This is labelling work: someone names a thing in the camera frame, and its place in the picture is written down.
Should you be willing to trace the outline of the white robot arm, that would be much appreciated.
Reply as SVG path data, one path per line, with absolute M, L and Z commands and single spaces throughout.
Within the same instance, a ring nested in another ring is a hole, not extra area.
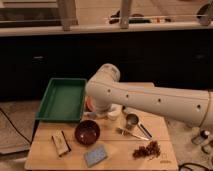
M 96 111 L 120 104 L 213 130 L 213 91 L 122 83 L 119 69 L 106 63 L 87 82 L 86 94 Z

